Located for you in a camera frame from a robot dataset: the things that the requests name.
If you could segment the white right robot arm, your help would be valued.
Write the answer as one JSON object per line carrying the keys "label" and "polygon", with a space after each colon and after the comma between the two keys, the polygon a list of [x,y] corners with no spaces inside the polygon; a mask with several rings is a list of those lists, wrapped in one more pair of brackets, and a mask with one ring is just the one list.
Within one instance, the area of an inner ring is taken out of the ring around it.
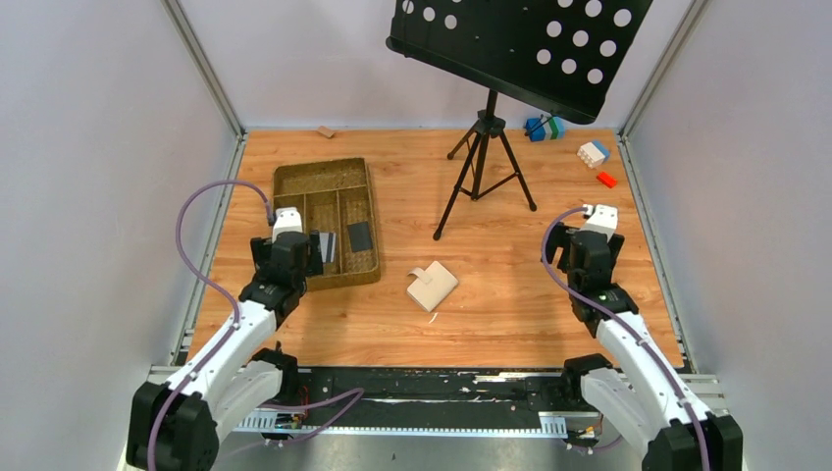
{"label": "white right robot arm", "polygon": [[745,470],[744,433],[715,413],[655,345],[628,292],[612,281],[621,235],[564,225],[546,229],[541,261],[590,335],[611,353],[569,359],[560,395],[592,406],[635,451],[644,470]]}

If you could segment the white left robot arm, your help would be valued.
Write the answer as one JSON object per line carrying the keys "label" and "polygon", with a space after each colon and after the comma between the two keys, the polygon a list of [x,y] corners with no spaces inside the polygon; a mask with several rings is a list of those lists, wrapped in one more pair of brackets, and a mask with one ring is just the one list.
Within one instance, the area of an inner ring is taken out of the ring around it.
{"label": "white left robot arm", "polygon": [[131,402],[126,462],[142,470],[208,470],[228,434],[261,402],[293,403],[297,361],[262,347],[306,292],[321,262],[319,235],[251,240],[255,274],[222,328],[165,382],[145,382]]}

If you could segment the beige leather card holder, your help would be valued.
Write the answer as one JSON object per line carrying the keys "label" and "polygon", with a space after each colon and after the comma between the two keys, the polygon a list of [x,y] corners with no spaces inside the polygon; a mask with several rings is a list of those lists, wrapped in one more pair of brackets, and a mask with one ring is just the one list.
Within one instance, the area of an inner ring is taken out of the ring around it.
{"label": "beige leather card holder", "polygon": [[440,261],[433,261],[425,269],[416,267],[408,275],[414,280],[406,293],[426,312],[434,311],[459,285],[458,279]]}

